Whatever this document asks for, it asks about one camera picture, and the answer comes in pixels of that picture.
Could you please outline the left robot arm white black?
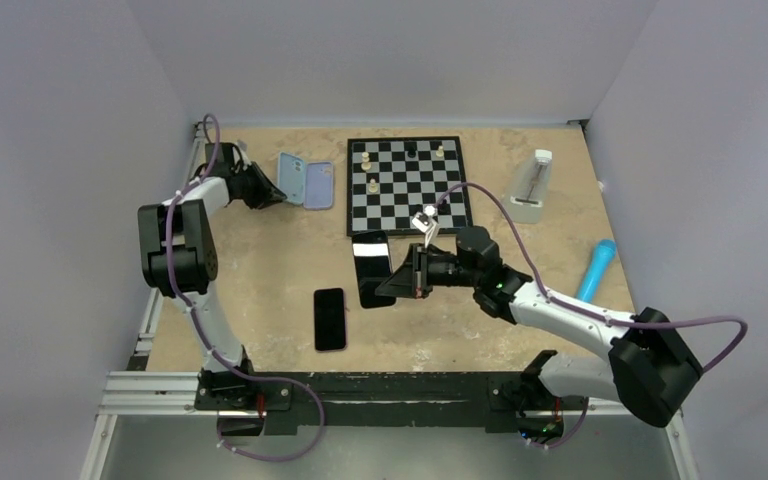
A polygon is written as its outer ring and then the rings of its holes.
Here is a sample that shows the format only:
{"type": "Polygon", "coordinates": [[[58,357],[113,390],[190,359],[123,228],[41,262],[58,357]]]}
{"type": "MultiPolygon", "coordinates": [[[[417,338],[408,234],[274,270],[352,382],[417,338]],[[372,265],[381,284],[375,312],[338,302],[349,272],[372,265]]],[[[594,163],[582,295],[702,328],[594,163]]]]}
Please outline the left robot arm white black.
{"type": "Polygon", "coordinates": [[[206,163],[172,198],[138,208],[141,270],[146,283],[172,299],[193,326],[203,357],[200,391],[244,409],[268,380],[255,375],[219,300],[209,218],[234,201],[262,210],[284,202],[286,195],[239,145],[208,143],[205,150],[206,163]]]}

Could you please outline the black phone magenta edge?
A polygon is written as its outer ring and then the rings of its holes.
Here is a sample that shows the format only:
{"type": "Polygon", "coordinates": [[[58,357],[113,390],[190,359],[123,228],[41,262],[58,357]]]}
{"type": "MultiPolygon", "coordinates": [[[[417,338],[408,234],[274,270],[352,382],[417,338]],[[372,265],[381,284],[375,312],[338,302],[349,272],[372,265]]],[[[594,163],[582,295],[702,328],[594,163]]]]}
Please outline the black phone magenta edge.
{"type": "Polygon", "coordinates": [[[314,348],[318,352],[340,351],[347,346],[345,295],[341,288],[316,290],[314,348]]]}

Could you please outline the light blue phone case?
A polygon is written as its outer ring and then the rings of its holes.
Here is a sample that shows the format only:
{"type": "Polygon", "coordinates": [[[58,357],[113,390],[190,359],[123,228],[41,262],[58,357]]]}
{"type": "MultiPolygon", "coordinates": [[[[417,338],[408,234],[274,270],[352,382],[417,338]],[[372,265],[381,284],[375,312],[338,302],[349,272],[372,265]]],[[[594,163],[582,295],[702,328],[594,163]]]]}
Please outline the light blue phone case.
{"type": "Polygon", "coordinates": [[[306,162],[298,156],[281,152],[277,162],[277,186],[285,201],[301,206],[305,200],[306,162]]]}

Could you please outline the phone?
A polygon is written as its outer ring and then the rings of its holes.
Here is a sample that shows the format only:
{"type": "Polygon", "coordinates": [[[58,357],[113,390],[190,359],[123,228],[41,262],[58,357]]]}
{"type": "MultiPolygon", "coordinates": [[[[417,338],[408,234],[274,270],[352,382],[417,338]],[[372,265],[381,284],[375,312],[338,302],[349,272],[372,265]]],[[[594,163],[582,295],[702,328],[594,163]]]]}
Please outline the phone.
{"type": "Polygon", "coordinates": [[[387,233],[374,230],[355,234],[352,254],[361,307],[376,309],[395,305],[394,297],[376,293],[378,286],[392,274],[387,233]]]}

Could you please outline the lilac phone case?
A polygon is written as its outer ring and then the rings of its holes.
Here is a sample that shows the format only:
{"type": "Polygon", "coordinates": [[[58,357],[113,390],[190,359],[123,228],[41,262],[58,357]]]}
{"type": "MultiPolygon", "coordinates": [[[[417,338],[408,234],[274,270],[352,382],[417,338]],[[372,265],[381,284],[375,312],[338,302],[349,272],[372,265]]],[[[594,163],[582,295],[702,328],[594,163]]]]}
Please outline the lilac phone case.
{"type": "Polygon", "coordinates": [[[313,162],[306,167],[306,210],[327,210],[334,203],[334,166],[332,162],[313,162]]]}

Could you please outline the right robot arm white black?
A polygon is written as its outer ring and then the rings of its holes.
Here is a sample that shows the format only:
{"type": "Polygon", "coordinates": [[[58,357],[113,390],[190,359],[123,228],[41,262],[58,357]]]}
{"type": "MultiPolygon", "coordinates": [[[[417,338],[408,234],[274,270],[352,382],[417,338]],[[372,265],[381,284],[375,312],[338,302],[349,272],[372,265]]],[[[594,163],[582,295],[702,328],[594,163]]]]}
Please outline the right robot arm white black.
{"type": "Polygon", "coordinates": [[[639,420],[667,426],[703,375],[675,324],[658,310],[633,314],[595,307],[541,289],[506,265],[483,227],[456,236],[456,250],[414,243],[402,265],[376,287],[379,296],[424,299],[433,288],[470,287],[480,309],[514,325],[540,329],[589,351],[552,354],[524,376],[521,392],[536,407],[557,397],[621,403],[639,420]]]}

